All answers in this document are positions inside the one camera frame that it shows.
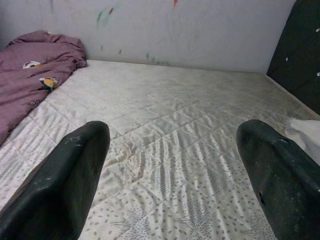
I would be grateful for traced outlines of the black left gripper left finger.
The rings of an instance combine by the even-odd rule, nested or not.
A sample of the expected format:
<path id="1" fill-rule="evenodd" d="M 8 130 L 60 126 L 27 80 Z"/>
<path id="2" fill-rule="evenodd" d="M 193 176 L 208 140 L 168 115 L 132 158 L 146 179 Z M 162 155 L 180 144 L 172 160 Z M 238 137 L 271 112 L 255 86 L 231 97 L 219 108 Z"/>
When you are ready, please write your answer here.
<path id="1" fill-rule="evenodd" d="M 1 209 L 1 239 L 78 239 L 110 141 L 108 125 L 98 120 L 63 137 Z"/>

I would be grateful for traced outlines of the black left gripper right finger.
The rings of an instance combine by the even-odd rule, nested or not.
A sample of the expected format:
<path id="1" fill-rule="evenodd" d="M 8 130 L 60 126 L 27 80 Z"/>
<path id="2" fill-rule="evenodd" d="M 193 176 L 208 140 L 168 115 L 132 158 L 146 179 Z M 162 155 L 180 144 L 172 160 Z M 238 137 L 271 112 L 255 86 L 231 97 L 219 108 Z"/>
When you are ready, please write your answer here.
<path id="1" fill-rule="evenodd" d="M 253 191 L 279 240 L 320 238 L 320 167 L 267 123 L 239 125 L 236 145 Z"/>

